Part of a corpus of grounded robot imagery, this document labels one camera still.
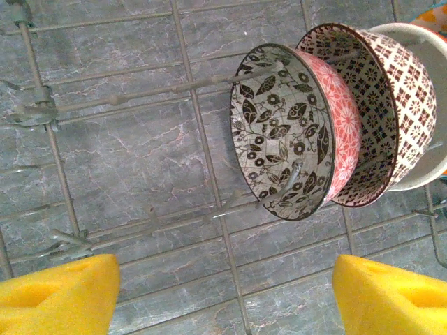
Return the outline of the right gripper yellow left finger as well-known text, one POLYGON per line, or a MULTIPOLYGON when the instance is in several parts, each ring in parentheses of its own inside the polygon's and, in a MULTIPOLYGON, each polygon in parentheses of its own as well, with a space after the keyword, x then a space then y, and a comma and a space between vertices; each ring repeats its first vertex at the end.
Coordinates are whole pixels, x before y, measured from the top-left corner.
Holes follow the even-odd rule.
POLYGON ((1 282, 2 334, 107 334, 119 265, 95 255, 1 282))

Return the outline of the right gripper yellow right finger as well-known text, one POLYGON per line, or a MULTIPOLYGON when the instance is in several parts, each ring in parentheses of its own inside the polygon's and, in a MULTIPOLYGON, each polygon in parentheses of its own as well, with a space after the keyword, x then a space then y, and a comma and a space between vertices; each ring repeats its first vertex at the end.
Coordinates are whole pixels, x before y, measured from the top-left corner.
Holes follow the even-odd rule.
POLYGON ((446 282, 341 255, 332 288, 347 334, 445 334, 446 282))

